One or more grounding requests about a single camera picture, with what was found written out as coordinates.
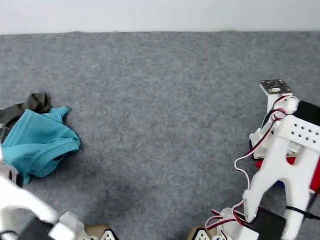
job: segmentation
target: black wire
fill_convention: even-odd
[[[5,235],[5,234],[14,234],[14,235],[17,235],[18,236],[18,233],[16,231],[13,231],[13,230],[5,230],[5,231],[2,231],[0,232],[0,240],[2,239],[2,235]]]
[[[314,214],[312,214],[310,212],[303,211],[303,210],[301,210],[299,208],[296,208],[294,206],[286,206],[285,208],[289,209],[289,210],[292,210],[292,211],[296,211],[296,212],[304,215],[304,217],[307,218],[307,219],[315,219],[315,220],[319,220],[320,221],[320,216],[314,215]]]
[[[221,230],[222,235],[224,236],[225,240],[228,240],[227,236],[225,235],[225,233]]]
[[[320,185],[318,186],[317,190],[314,192],[314,194],[311,196],[310,201],[308,203],[308,206],[306,207],[306,212],[310,212],[310,209],[312,207],[312,205],[315,203],[318,194],[320,193]]]

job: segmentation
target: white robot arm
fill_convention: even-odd
[[[14,173],[18,171],[0,165],[0,240],[117,240],[111,229],[105,229],[102,238],[88,236],[84,224],[71,212],[59,217],[58,213],[32,193],[16,184]],[[27,209],[34,218],[21,234],[17,234],[12,220],[13,211]]]
[[[267,115],[261,128],[249,136],[254,147],[244,157],[253,154],[255,159],[263,159],[263,163],[251,183],[246,174],[248,189],[239,204],[221,212],[212,210],[216,216],[205,225],[207,231],[216,228],[212,239],[294,240],[303,219],[310,215],[306,209],[320,156],[320,107],[299,101],[281,79],[261,81],[260,87],[268,97]],[[295,157],[293,165],[287,162],[287,157]],[[285,185],[284,216],[259,207],[264,193],[277,181]],[[234,211],[242,204],[244,214]],[[213,219],[218,222],[208,225]]]

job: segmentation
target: crumpled fabric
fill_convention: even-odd
[[[68,112],[65,106],[44,114],[26,109],[4,140],[4,162],[22,174],[24,184],[30,182],[31,176],[47,176],[66,153],[79,149],[79,137],[63,124]]]

